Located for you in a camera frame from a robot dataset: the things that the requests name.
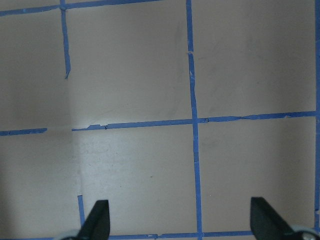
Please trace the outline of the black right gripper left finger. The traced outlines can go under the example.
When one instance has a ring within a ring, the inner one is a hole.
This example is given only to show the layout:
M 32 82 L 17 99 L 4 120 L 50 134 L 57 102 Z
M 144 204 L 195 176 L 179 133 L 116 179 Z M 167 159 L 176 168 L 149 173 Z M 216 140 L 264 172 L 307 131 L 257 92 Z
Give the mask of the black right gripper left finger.
M 111 222 L 108 200 L 97 200 L 77 234 L 78 240 L 108 240 Z

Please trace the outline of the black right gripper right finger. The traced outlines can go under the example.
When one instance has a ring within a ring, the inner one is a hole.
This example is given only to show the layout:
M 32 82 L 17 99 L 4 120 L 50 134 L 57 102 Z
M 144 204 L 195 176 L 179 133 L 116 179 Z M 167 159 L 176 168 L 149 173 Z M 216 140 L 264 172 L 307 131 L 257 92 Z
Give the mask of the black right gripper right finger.
M 299 239 L 299 234 L 263 197 L 250 200 L 250 229 L 256 240 Z

